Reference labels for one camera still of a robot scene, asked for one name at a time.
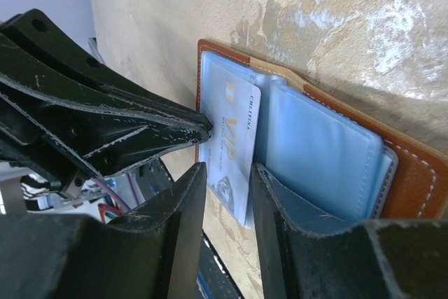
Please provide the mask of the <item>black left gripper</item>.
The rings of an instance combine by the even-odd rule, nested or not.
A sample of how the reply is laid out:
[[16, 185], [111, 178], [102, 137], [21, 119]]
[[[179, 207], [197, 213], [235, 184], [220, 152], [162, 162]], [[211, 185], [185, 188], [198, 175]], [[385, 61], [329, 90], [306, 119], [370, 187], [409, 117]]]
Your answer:
[[56, 71], [1, 72], [1, 160], [80, 204], [88, 177], [110, 177], [201, 144], [210, 127], [91, 89]]

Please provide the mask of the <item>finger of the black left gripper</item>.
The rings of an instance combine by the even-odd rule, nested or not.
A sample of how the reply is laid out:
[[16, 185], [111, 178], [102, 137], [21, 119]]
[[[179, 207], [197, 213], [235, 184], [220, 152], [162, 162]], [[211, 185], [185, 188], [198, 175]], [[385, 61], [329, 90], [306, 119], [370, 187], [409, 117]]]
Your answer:
[[31, 9], [1, 24], [1, 33], [42, 63], [91, 89], [211, 127], [205, 115], [147, 91], [91, 56], [44, 12]]

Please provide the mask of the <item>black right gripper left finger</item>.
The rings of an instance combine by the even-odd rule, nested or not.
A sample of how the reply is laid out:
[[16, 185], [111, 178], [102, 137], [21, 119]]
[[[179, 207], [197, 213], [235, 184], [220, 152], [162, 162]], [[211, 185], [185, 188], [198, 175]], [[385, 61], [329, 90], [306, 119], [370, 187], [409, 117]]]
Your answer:
[[2, 298], [194, 298], [207, 167], [109, 223], [81, 214], [1, 217]]

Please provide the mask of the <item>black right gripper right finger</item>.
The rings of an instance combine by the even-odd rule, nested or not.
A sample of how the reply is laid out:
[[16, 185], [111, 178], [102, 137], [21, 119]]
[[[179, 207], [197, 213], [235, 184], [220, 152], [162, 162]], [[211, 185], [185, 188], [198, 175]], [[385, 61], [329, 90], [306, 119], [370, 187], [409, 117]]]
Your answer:
[[266, 298], [446, 298], [447, 222], [344, 221], [251, 168]]

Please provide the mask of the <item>brown leather card holder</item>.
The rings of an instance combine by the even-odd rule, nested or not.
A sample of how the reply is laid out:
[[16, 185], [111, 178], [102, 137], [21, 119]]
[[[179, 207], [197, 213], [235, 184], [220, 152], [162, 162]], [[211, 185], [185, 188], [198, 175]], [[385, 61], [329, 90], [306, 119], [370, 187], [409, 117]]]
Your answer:
[[[348, 221], [441, 217], [447, 206], [445, 154], [288, 68], [209, 39], [197, 44], [197, 110], [203, 114], [202, 93], [210, 74], [234, 74], [260, 89], [251, 165], [264, 165], [306, 201]], [[248, 186], [246, 226], [253, 224]]]

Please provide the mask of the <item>silver VIP card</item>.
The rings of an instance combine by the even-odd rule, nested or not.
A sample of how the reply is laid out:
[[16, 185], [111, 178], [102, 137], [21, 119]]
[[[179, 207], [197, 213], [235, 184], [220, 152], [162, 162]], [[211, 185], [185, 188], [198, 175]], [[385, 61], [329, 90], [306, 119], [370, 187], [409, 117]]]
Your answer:
[[213, 127], [199, 148], [207, 165], [207, 185], [221, 204], [245, 224], [249, 170], [260, 108], [260, 89], [234, 74], [210, 74], [204, 82], [201, 111]]

